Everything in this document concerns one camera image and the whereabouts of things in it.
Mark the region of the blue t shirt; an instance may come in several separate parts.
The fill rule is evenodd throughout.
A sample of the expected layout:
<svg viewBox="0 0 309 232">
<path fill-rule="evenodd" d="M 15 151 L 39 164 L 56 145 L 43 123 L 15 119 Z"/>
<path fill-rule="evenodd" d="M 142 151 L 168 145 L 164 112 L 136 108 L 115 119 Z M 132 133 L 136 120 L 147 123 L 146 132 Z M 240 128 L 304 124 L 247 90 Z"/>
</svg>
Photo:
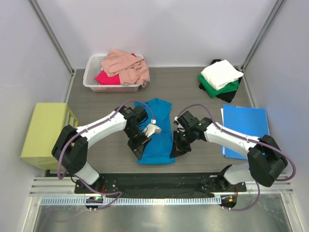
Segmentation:
<svg viewBox="0 0 309 232">
<path fill-rule="evenodd" d="M 151 136 L 150 142 L 143 151 L 142 158 L 137 163 L 144 165 L 166 165 L 174 163 L 175 159 L 170 157 L 173 145 L 170 122 L 172 104 L 159 98 L 146 101 L 145 104 L 148 105 L 146 112 L 149 118 L 140 127 L 149 131 L 148 124 L 150 124 L 154 116 L 156 125 L 161 129 L 161 132 Z"/>
</svg>

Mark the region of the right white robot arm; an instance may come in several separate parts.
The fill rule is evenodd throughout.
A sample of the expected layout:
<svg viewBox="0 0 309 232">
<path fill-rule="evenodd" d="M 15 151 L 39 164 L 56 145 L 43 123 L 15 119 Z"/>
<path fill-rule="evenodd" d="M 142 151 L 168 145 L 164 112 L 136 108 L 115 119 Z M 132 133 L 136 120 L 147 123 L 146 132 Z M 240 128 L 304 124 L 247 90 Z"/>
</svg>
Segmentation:
<svg viewBox="0 0 309 232">
<path fill-rule="evenodd" d="M 247 181 L 270 187 L 288 165 L 271 136 L 248 136 L 215 124 L 207 117 L 199 120 L 189 111 L 176 117 L 174 123 L 177 129 L 173 132 L 171 158 L 191 152 L 191 143 L 202 140 L 224 146 L 246 159 L 244 164 L 228 165 L 219 172 L 218 187 L 223 191 Z"/>
</svg>

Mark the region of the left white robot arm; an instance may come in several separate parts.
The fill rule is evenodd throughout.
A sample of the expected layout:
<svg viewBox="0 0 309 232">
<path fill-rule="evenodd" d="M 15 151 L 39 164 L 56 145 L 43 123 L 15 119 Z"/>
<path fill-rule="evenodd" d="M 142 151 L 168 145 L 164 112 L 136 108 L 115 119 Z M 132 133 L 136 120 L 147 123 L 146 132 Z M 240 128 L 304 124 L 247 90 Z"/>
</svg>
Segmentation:
<svg viewBox="0 0 309 232">
<path fill-rule="evenodd" d="M 147 119 L 147 112 L 140 105 L 135 108 L 120 106 L 91 124 L 77 128 L 67 125 L 62 129 L 51 154 L 57 160 L 59 169 L 64 168 L 66 173 L 79 179 L 80 187 L 92 193 L 103 192 L 103 178 L 87 162 L 88 149 L 101 139 L 124 131 L 129 148 L 140 160 L 151 136 L 161 132 L 153 118 L 144 129 L 140 128 Z"/>
</svg>

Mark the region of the green folded t shirt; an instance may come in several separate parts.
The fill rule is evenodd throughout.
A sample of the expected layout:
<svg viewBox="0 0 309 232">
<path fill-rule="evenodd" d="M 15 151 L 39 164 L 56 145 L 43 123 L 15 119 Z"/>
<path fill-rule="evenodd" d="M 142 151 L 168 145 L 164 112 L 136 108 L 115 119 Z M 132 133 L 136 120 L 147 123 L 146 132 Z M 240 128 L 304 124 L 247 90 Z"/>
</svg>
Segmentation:
<svg viewBox="0 0 309 232">
<path fill-rule="evenodd" d="M 198 75 L 198 79 L 200 81 L 199 88 L 205 91 L 211 98 L 215 98 L 220 94 L 235 92 L 238 90 L 239 87 L 239 82 L 238 80 L 236 80 L 234 82 L 228 83 L 225 87 L 216 90 L 205 80 L 202 74 Z"/>
</svg>

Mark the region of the red t shirt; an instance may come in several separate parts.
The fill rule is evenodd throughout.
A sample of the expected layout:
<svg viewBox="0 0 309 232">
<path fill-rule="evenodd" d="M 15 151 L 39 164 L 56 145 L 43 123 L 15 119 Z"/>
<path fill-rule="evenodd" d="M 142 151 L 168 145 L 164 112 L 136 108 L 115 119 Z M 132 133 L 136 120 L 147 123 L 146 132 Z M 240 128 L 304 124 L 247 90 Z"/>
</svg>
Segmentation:
<svg viewBox="0 0 309 232">
<path fill-rule="evenodd" d="M 100 85 L 123 85 L 120 76 L 137 62 L 137 56 L 118 50 L 111 51 L 101 62 L 102 71 L 95 78 Z"/>
</svg>

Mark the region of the pink t shirt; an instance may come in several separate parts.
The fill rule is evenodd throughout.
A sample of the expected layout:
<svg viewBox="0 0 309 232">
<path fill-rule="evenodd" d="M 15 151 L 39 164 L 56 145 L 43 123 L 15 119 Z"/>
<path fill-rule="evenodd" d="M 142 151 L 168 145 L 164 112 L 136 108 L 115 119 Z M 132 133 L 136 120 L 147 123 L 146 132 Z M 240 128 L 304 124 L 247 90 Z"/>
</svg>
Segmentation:
<svg viewBox="0 0 309 232">
<path fill-rule="evenodd" d="M 145 59 L 126 52 L 112 50 L 101 62 L 101 67 L 109 77 L 119 75 L 122 85 L 145 87 L 150 82 Z"/>
</svg>

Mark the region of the blue folder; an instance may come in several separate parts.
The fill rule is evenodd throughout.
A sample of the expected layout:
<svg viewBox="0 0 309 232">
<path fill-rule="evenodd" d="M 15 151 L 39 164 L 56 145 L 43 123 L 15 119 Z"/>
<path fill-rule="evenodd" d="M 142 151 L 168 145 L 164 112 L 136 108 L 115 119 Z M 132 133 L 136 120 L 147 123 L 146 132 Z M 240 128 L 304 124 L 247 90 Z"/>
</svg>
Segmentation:
<svg viewBox="0 0 309 232">
<path fill-rule="evenodd" d="M 229 129 L 259 138 L 269 135 L 266 109 L 224 104 L 221 113 L 223 126 Z"/>
</svg>

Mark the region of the white folded t shirt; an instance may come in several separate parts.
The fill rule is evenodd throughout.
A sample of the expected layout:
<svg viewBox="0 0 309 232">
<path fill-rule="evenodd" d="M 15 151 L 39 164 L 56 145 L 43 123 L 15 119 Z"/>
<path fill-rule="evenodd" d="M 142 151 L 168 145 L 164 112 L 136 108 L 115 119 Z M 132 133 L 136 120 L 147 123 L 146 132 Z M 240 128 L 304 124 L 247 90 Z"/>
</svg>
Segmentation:
<svg viewBox="0 0 309 232">
<path fill-rule="evenodd" d="M 220 90 L 227 84 L 237 81 L 244 73 L 225 59 L 204 68 L 201 75 L 215 90 Z"/>
</svg>

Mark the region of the yellow green box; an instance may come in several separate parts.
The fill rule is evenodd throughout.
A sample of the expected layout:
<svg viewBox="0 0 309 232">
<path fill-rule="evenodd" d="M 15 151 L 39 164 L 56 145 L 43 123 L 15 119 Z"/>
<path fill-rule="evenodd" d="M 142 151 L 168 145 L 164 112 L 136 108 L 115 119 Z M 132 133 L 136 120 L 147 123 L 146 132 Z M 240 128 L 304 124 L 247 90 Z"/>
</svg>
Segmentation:
<svg viewBox="0 0 309 232">
<path fill-rule="evenodd" d="M 57 169 L 58 161 L 51 152 L 62 129 L 67 125 L 78 127 L 79 120 L 66 103 L 37 103 L 21 160 L 41 170 Z"/>
</svg>

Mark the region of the white plastic basket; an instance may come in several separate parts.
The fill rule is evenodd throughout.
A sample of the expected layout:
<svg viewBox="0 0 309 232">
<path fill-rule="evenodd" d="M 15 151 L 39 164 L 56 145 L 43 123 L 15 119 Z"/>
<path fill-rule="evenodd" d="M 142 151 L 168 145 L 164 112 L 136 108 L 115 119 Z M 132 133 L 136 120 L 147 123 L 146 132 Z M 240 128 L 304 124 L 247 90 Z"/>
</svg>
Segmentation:
<svg viewBox="0 0 309 232">
<path fill-rule="evenodd" d="M 89 58 L 83 76 L 83 85 L 94 92 L 137 92 L 140 85 L 100 85 L 95 80 L 102 71 L 101 62 L 106 56 L 104 54 L 96 54 Z"/>
</svg>

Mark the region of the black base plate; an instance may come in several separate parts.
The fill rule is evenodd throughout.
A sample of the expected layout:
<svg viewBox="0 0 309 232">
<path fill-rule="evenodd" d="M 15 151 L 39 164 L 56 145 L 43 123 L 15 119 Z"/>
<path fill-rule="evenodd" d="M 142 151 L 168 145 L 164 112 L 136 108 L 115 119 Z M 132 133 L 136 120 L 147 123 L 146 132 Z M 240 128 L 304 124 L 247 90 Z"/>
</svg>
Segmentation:
<svg viewBox="0 0 309 232">
<path fill-rule="evenodd" d="M 139 173 L 100 174 L 92 185 L 74 181 L 76 194 L 101 193 L 118 203 L 146 200 L 215 200 L 225 204 L 219 194 L 231 195 L 234 207 L 239 193 L 247 190 L 244 182 L 229 184 L 222 173 Z"/>
</svg>

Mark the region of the aluminium rail frame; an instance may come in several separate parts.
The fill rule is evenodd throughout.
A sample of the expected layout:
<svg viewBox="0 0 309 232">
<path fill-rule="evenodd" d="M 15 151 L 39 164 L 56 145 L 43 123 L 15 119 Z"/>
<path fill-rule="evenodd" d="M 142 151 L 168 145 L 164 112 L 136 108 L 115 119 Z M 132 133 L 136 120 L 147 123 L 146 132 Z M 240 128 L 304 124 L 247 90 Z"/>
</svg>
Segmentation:
<svg viewBox="0 0 309 232">
<path fill-rule="evenodd" d="M 293 193 L 289 182 L 277 182 L 271 187 L 257 186 L 254 182 L 240 183 L 229 190 L 221 190 L 210 184 L 204 176 L 154 177 L 152 180 L 137 175 L 107 174 L 103 178 L 103 193 L 116 197 L 122 192 L 123 198 L 142 199 L 185 199 L 204 198 L 220 194 L 285 194 Z M 30 196 L 75 196 L 91 195 L 88 188 L 78 185 L 79 180 L 56 177 L 36 177 L 30 189 Z"/>
</svg>

